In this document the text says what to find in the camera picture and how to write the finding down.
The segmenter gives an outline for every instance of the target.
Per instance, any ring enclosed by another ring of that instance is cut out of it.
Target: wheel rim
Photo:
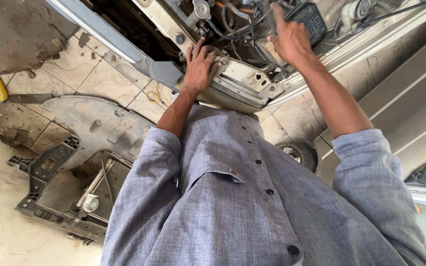
[[[282,149],[285,153],[287,153],[290,157],[292,157],[294,160],[296,160],[298,163],[302,163],[300,159],[300,153],[291,147],[285,147]]]

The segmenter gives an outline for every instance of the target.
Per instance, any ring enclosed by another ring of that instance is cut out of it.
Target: engine bay
[[[373,20],[406,1],[276,2],[286,21],[304,23],[312,50],[321,57],[365,33],[362,26],[372,26]],[[183,71],[187,46],[205,37],[206,45],[221,51],[223,57],[217,60],[228,65],[217,73],[221,77],[212,87],[253,108],[263,108],[281,95],[285,88],[279,83],[296,73],[267,40],[276,27],[269,0],[91,0],[90,4],[146,55],[155,61],[173,61]]]

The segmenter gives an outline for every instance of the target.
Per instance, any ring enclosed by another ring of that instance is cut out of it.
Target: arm
[[[425,238],[410,191],[400,180],[399,159],[356,100],[311,51],[304,25],[286,23],[282,9],[271,6],[278,36],[269,40],[281,58],[303,75],[335,138],[341,164],[335,170],[334,190],[373,223],[408,265],[426,265]]]
[[[213,79],[215,52],[187,50],[185,86],[174,103],[147,133],[111,212],[101,265],[143,265],[172,209],[180,198],[175,178],[180,173],[179,137],[193,102]]]
[[[208,53],[213,47],[210,45],[202,47],[204,41],[205,38],[202,37],[198,41],[195,50],[193,50],[193,45],[188,47],[186,52],[187,71],[184,87],[177,96],[177,99],[164,112],[156,126],[157,128],[174,133],[178,138],[182,134],[193,102],[202,91],[208,88],[215,73],[221,66],[221,63],[212,65],[217,52],[212,51]]]
[[[328,72],[311,51],[303,24],[287,23],[282,8],[271,4],[277,35],[269,36],[279,56],[302,74],[334,138],[374,128],[353,96]]]

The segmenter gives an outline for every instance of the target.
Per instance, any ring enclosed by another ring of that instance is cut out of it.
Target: shirt sleeve
[[[181,145],[152,127],[133,163],[109,219],[101,265],[143,265],[180,194]]]
[[[426,265],[418,212],[402,182],[402,165],[378,129],[339,136],[333,145],[341,164],[333,188],[357,208],[408,265]]]

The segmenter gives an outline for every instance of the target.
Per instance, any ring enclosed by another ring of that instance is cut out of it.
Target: hand
[[[195,49],[190,45],[186,50],[186,74],[182,90],[192,91],[197,95],[208,88],[221,66],[220,62],[212,65],[218,52],[213,51],[214,48],[210,45],[202,47],[204,41],[205,38],[201,37]]]
[[[303,23],[286,22],[282,8],[277,3],[271,3],[277,22],[277,35],[270,35],[267,39],[274,43],[274,50],[287,63],[299,69],[310,59],[317,59],[311,51],[307,30]]]

